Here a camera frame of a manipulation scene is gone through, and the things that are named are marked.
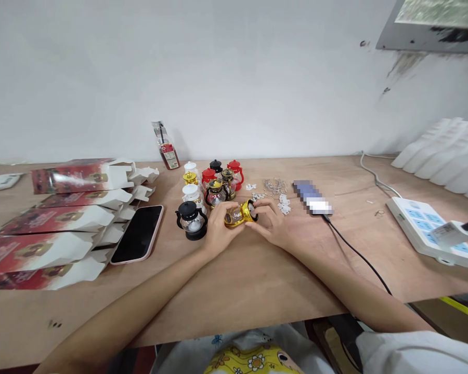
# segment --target yellow floral fabric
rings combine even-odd
[[[285,351],[276,344],[266,343],[242,351],[235,345],[220,350],[213,356],[204,374],[214,373],[299,373],[304,374]]]

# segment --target white sleeve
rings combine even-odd
[[[364,332],[356,343],[364,374],[468,373],[468,344],[436,332]]]

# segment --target phone screen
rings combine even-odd
[[[124,262],[144,257],[150,250],[154,232],[158,229],[162,206],[137,209],[128,225],[111,262]]]

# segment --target power strip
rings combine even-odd
[[[430,204],[392,197],[386,205],[417,252],[433,257],[444,265],[468,268],[468,244],[443,249],[430,235],[431,230],[446,223]]]

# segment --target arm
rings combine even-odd
[[[218,256],[243,226],[224,225],[227,209],[212,212],[202,247],[149,278],[89,319],[49,354],[35,374],[93,373],[123,350],[199,269]]]
[[[284,215],[272,199],[258,200],[255,213],[265,214],[271,223],[264,228],[257,223],[246,225],[262,234],[309,268],[366,325],[378,332],[434,331],[415,312],[368,280],[351,272],[313,248],[302,245],[284,223]]]

